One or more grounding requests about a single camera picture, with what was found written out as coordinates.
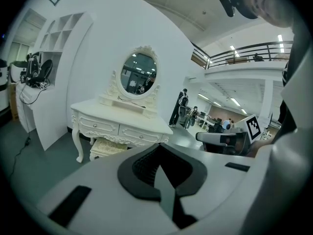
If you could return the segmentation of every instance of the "grey floor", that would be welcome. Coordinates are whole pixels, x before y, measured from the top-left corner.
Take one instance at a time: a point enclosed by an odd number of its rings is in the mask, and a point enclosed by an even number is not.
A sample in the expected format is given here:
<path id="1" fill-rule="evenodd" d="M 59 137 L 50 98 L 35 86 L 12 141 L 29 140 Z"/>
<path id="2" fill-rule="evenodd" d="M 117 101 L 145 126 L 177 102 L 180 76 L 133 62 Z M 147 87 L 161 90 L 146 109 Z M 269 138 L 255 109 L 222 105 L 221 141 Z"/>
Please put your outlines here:
<path id="1" fill-rule="evenodd" d="M 180 125 L 172 128 L 174 134 L 169 142 L 199 149 L 200 143 Z M 57 140 L 44 151 L 36 130 L 30 133 L 31 142 L 17 158 L 11 187 L 19 197 L 37 204 L 38 201 L 62 179 L 89 162 L 91 145 L 81 139 L 84 160 L 76 161 L 77 150 L 70 133 Z M 18 154 L 27 138 L 27 133 L 19 121 L 11 121 L 0 128 L 0 165 L 8 177 L 13 168 L 14 156 Z"/>

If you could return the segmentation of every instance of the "ornate mirror frame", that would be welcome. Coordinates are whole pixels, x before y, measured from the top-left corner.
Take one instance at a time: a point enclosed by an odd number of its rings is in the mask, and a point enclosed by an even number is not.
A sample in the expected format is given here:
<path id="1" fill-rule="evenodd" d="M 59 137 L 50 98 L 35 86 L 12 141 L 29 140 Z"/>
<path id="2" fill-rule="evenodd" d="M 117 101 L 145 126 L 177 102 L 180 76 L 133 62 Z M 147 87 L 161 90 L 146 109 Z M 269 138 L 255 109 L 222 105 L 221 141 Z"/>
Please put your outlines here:
<path id="1" fill-rule="evenodd" d="M 124 67 L 124 64 L 125 62 L 134 54 L 145 54 L 146 56 L 149 56 L 151 57 L 154 62 L 156 63 L 156 80 L 155 82 L 153 83 L 153 86 L 147 91 L 145 92 L 144 94 L 141 94 L 141 95 L 134 95 L 134 94 L 131 94 L 129 92 L 127 92 L 123 86 L 122 86 L 122 83 L 121 83 L 121 73 L 122 73 L 122 70 L 123 70 L 123 67 Z M 116 74 L 116 85 L 119 89 L 119 91 L 127 98 L 129 99 L 134 99 L 134 100 L 137 100 L 137 99 L 143 99 L 147 96 L 149 96 L 152 92 L 154 92 L 154 90 L 159 87 L 159 81 L 160 81 L 160 65 L 159 65 L 159 61 L 158 61 L 158 58 L 157 58 L 157 55 L 156 53 L 152 50 L 152 47 L 151 46 L 140 46 L 138 48 L 135 48 L 127 57 L 126 59 L 123 59 L 123 63 L 120 65 L 120 69 L 117 70 L 117 74 Z"/>

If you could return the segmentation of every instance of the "drawer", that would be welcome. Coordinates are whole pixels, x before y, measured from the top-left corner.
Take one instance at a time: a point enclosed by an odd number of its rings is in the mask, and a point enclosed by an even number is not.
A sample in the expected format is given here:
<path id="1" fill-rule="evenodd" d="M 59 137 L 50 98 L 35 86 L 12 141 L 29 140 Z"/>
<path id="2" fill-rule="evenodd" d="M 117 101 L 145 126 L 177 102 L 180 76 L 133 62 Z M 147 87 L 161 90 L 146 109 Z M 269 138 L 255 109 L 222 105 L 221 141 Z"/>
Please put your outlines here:
<path id="1" fill-rule="evenodd" d="M 161 142 L 162 134 L 153 133 L 145 130 L 140 130 L 132 128 L 125 125 L 120 125 L 118 135 L 121 137 L 126 137 L 134 140 L 141 140 L 148 143 L 158 143 Z"/>
<path id="2" fill-rule="evenodd" d="M 84 129 L 94 130 L 98 134 L 110 134 L 118 135 L 118 123 L 105 121 L 98 118 L 93 118 L 86 116 L 84 114 L 79 114 L 79 125 L 80 130 L 84 132 Z"/>

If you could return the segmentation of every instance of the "ceiling light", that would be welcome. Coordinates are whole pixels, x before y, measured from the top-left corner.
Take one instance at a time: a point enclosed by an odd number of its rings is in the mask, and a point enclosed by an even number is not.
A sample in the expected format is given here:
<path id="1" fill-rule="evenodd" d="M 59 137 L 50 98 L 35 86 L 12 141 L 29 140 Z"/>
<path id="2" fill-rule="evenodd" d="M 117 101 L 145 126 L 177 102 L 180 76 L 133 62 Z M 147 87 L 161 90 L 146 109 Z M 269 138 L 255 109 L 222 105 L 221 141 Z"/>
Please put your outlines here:
<path id="1" fill-rule="evenodd" d="M 218 106 L 220 106 L 220 107 L 221 107 L 221 105 L 220 105 L 220 104 L 218 104 L 217 102 L 213 102 L 213 103 L 215 103 L 215 104 L 217 104 Z"/>
<path id="2" fill-rule="evenodd" d="M 237 106 L 240 106 L 240 104 L 237 102 L 237 100 L 236 100 L 236 99 L 231 98 L 231 100 L 233 100 L 233 102 L 234 102 L 235 104 L 237 104 Z"/>
<path id="3" fill-rule="evenodd" d="M 206 99 L 206 100 L 209 100 L 206 96 L 204 96 L 204 95 L 201 95 L 201 94 L 198 94 L 198 96 L 200 96 L 200 97 L 202 97 L 202 98 L 204 98 L 204 99 Z"/>

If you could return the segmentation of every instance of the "oval mirror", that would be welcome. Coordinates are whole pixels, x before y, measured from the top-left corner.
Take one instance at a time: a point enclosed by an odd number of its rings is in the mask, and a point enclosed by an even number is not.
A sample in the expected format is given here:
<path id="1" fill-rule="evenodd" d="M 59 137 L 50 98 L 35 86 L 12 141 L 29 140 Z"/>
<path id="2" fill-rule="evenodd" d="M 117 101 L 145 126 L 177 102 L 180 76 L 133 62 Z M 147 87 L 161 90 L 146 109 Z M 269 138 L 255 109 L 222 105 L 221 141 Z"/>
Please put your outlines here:
<path id="1" fill-rule="evenodd" d="M 154 59 L 143 53 L 135 53 L 124 63 L 121 73 L 123 88 L 131 94 L 146 93 L 157 77 L 157 65 Z"/>

